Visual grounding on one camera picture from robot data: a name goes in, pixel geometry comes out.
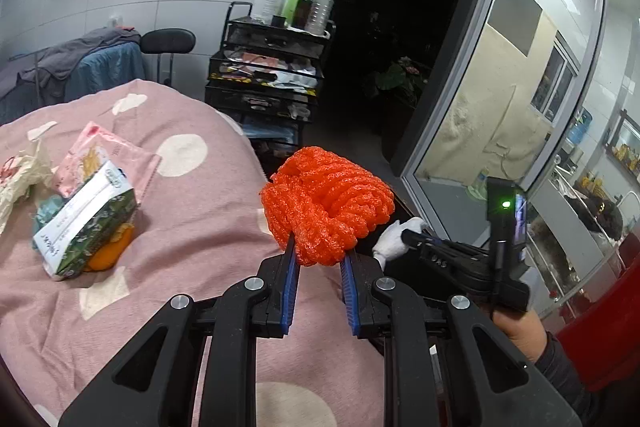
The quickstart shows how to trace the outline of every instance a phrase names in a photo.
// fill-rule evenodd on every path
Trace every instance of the potted plant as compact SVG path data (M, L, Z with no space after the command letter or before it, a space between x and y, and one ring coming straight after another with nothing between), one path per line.
M428 69L420 62L402 57L392 62L386 71L375 71L366 77L365 95L370 100L380 100L382 153L388 161L395 154L420 100L427 83L422 71Z

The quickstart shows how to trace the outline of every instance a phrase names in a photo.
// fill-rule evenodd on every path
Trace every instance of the plastic bottle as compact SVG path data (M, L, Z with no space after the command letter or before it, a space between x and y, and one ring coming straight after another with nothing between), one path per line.
M334 7L334 0L314 0L305 31L323 37L332 7Z
M254 6L251 9L251 19L262 20L262 9L264 8L265 0L254 0Z
M262 13L260 14L260 18L264 21L264 23L271 24L273 16L280 15L284 2L285 0L264 1L264 7L262 8Z
M484 167L472 185L466 188L467 194L476 200L486 200L486 177L489 175L489 169Z
M293 20L291 26L298 28L299 30L305 29L306 21L309 19L309 12L311 12L311 5L314 0L298 0L296 10L293 12Z
M287 25L290 25L293 20L293 12L296 10L298 0L287 0L284 9L282 10L282 16L285 18Z

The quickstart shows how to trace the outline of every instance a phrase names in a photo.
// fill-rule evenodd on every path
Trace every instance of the white polka dot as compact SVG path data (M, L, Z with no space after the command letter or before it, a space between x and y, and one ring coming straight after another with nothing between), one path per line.
M224 118L226 123L228 123L231 126L231 128L234 131L236 131L236 133L238 133L240 136L244 136L244 131L242 130L242 127L240 127L240 124L236 120L231 118L228 114L225 114L222 111L218 111L217 109L216 109L216 113L218 113L222 118Z
M269 230L269 223L267 223L267 216L264 215L264 208L256 208L255 214L258 218L258 228L261 232L273 235Z
M197 134L174 134L156 151L162 158L158 174L168 178L187 174L204 162L208 151L207 144Z
M89 288L80 288L80 314L84 320L89 320L101 309L129 295L124 270L124 266L118 266L107 279L94 282Z
M33 408L40 416L42 416L42 419L47 422L50 427L58 427L58 419L53 416L49 409L40 404L34 405Z
M27 132L27 139L29 141L34 141L36 138L42 136L47 130L51 129L57 123L58 122L51 120L50 122L43 123L40 127L31 129Z
M129 109L133 109L134 107L142 105L143 103L145 103L145 101L146 94L135 94L134 92L130 92L127 96L119 99L116 103L113 104L113 109L111 109L111 112L113 114L125 112Z
M316 393L290 383L255 385L257 427L336 427L334 413Z

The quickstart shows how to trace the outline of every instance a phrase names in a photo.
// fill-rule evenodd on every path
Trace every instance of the metal screw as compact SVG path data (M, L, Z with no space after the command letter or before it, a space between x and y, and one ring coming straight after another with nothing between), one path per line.
M187 295L176 295L171 299L171 308L181 310L186 308L189 304L189 298Z
M451 304L457 310L466 310L471 306L471 302L464 295L453 295L451 298Z
M263 286L264 286L264 281L259 277L251 277L246 281L244 281L244 287L251 291L259 290Z
M391 277L381 277L376 281L376 286L381 290L392 290L396 287L396 281Z

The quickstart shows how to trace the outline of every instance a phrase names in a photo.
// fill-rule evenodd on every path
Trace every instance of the green tissue pack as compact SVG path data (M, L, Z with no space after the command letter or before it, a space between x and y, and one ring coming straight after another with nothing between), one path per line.
M135 209L133 187L108 161L33 236L47 273L56 279L80 275Z

